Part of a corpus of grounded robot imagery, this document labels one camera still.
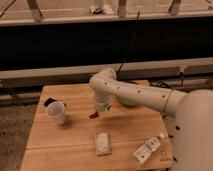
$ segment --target paper cup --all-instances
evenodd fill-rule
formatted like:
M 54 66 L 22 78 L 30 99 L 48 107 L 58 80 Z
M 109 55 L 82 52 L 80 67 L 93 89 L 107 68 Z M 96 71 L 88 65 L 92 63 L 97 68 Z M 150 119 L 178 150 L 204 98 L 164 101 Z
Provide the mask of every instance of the paper cup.
M 52 118 L 58 125 L 62 125 L 65 122 L 65 105 L 62 102 L 55 101 L 50 103 L 46 107 L 46 112 L 50 118 Z

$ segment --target black wall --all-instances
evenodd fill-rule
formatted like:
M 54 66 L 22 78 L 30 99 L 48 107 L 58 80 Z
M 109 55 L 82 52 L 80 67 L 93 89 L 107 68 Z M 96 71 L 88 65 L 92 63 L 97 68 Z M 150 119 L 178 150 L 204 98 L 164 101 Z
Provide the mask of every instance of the black wall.
M 135 21 L 0 27 L 0 70 L 119 63 Z M 139 21 L 127 62 L 213 56 L 213 17 Z

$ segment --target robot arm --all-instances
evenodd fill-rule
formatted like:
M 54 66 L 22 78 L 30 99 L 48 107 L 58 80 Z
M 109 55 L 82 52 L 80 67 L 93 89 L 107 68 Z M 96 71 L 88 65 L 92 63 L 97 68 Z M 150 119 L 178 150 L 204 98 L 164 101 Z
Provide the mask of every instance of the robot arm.
M 175 116 L 174 167 L 172 171 L 212 171 L 213 91 L 184 93 L 116 81 L 113 69 L 103 69 L 90 79 L 98 112 L 109 106 L 115 95 Z
M 115 95 L 140 102 L 144 106 L 162 113 L 174 114 L 184 92 L 142 86 L 116 81 L 116 73 L 111 68 L 103 69 L 90 79 L 90 86 L 95 91 L 95 106 L 98 112 L 109 107 L 109 96 Z

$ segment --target wooden tabletop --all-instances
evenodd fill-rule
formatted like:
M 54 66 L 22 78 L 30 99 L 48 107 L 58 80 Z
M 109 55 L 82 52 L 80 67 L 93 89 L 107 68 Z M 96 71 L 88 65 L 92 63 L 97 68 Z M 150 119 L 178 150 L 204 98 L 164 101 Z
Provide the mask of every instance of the wooden tabletop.
M 57 126 L 45 113 L 48 98 L 66 104 L 67 121 Z M 143 106 L 127 108 L 111 97 L 112 107 L 104 116 L 94 113 L 93 91 L 88 84 L 43 88 L 28 139 L 21 171 L 135 171 L 172 167 L 172 145 L 161 115 Z M 110 137 L 111 155 L 96 156 L 95 134 Z M 166 135 L 162 146 L 143 165 L 133 153 L 159 132 Z

